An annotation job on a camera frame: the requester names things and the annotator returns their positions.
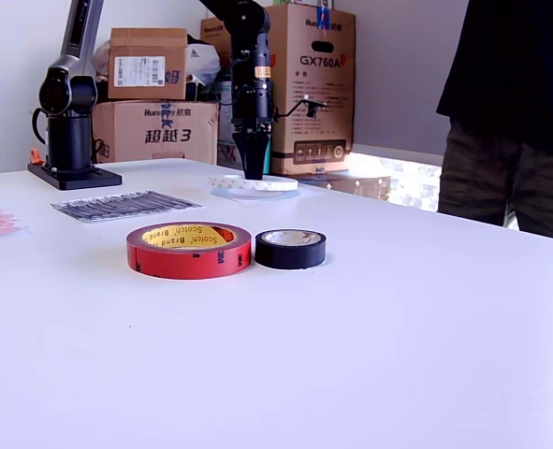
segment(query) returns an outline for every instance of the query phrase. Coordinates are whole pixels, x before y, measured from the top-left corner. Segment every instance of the black tape roll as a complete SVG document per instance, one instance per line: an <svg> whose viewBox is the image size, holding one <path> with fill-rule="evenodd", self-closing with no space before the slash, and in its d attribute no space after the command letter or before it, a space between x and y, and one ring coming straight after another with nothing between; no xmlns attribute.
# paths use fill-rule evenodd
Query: black tape roll
<svg viewBox="0 0 553 449"><path fill-rule="evenodd" d="M313 231L278 229L255 238L255 262L268 268L305 269L326 262L326 236Z"/></svg>

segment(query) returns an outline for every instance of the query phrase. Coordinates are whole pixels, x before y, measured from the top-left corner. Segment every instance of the cardboard box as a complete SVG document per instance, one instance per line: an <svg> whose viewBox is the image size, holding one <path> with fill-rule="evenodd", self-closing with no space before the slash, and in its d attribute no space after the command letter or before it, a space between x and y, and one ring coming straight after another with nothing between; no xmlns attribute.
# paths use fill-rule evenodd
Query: cardboard box
<svg viewBox="0 0 553 449"><path fill-rule="evenodd" d="M109 44L109 99L185 98L186 30L114 28Z"/></svg>
<svg viewBox="0 0 553 449"><path fill-rule="evenodd" d="M242 160L237 144L232 138L235 132L235 125L232 124L232 106L226 106L232 102L232 82L219 82L216 86L216 95L220 98L220 126L218 127L218 165L222 167L243 170ZM269 174L270 147L266 152L264 163L264 174Z"/></svg>
<svg viewBox="0 0 553 449"><path fill-rule="evenodd" d="M219 19L212 17L201 21L200 39L213 45L220 56L220 65L222 68L228 68L230 65L230 34L224 27L224 23Z"/></svg>
<svg viewBox="0 0 553 449"><path fill-rule="evenodd" d="M289 111L308 94L327 103L316 119L299 108L274 125L272 171L291 175L347 168L355 112L355 16L331 11L332 27L319 30L315 8L268 8L274 105Z"/></svg>
<svg viewBox="0 0 553 449"><path fill-rule="evenodd" d="M216 164L218 104L102 103L93 132L100 163L175 157Z"/></svg>
<svg viewBox="0 0 553 449"><path fill-rule="evenodd" d="M303 184L323 187L328 190L344 192L351 195L388 201L392 188L392 178L366 178L353 175L348 171L335 171L317 175L290 176Z"/></svg>

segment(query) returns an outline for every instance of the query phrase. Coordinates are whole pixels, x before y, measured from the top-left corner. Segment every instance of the person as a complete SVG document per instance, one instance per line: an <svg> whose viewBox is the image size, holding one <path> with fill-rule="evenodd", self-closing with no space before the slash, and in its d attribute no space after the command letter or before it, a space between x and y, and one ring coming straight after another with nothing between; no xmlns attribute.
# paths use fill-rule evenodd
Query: person
<svg viewBox="0 0 553 449"><path fill-rule="evenodd" d="M553 0L471 0L438 113L439 212L553 238Z"/></svg>

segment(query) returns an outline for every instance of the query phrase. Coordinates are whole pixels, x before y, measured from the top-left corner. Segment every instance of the white table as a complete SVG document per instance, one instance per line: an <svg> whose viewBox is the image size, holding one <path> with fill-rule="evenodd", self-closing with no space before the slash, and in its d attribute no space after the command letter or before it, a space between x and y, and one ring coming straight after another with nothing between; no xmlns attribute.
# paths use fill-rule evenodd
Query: white table
<svg viewBox="0 0 553 449"><path fill-rule="evenodd" d="M0 175L0 448L553 449L553 240L328 192L240 204L186 161L57 192ZM154 189L207 206L81 224L51 202ZM327 265L145 277L169 221L329 237Z"/></svg>

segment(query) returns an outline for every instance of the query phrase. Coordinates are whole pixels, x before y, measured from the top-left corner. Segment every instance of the robotic arm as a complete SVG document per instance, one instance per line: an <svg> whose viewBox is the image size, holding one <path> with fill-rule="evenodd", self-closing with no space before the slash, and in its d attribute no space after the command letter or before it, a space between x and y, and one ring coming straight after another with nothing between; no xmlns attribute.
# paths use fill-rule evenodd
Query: robotic arm
<svg viewBox="0 0 553 449"><path fill-rule="evenodd" d="M274 117L269 66L269 15L251 0L200 0L232 38L233 138L245 176L261 180ZM61 190L117 185L122 179L91 164L91 112L97 101L93 54L103 0L73 0L62 55L39 92L48 117L49 155L29 170ZM310 105L314 116L320 103Z"/></svg>

